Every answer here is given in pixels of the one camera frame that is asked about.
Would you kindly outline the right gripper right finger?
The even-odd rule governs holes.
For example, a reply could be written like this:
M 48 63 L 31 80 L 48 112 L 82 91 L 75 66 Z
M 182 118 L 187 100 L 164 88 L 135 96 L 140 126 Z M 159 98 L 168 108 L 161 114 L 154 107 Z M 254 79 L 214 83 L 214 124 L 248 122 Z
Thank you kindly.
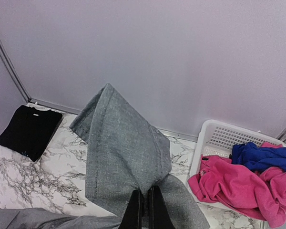
M 148 191 L 148 218 L 150 229 L 175 229 L 158 186 Z

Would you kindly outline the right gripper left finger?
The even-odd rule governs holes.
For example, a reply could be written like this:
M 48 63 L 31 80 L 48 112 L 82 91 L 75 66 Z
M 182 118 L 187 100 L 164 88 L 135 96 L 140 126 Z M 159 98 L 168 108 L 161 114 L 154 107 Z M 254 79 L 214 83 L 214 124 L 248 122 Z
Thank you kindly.
M 119 229 L 141 229 L 143 217 L 143 195 L 134 190 L 128 202 Z

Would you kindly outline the grey garment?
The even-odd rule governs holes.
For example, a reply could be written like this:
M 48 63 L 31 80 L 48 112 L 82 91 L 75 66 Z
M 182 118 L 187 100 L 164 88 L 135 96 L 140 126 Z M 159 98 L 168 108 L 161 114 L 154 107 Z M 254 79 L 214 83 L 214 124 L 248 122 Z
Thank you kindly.
M 160 188 L 176 229 L 210 227 L 185 185 L 171 174 L 169 140 L 149 126 L 103 123 L 101 111 L 108 106 L 127 116 L 127 121 L 138 113 L 106 84 L 70 129 L 88 146 L 85 197 L 111 215 L 76 217 L 42 208 L 0 209 L 0 229 L 118 229 L 134 190 L 143 195 L 142 229 L 149 229 L 148 191 L 153 186 Z

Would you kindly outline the black t-shirt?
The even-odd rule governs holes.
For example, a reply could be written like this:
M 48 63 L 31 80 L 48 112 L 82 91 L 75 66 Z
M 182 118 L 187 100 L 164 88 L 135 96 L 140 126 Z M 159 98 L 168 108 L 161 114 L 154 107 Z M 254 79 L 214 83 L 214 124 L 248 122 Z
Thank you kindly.
M 21 105 L 0 135 L 0 146 L 37 161 L 58 129 L 63 115 Z

